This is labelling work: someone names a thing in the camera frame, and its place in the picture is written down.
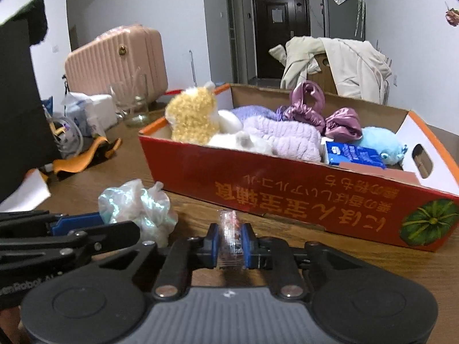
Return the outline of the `person's left hand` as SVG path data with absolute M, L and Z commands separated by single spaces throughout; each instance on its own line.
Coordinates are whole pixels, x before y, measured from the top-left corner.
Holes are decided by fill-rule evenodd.
M 20 308 L 8 308 L 1 311 L 1 343 L 20 344 Z

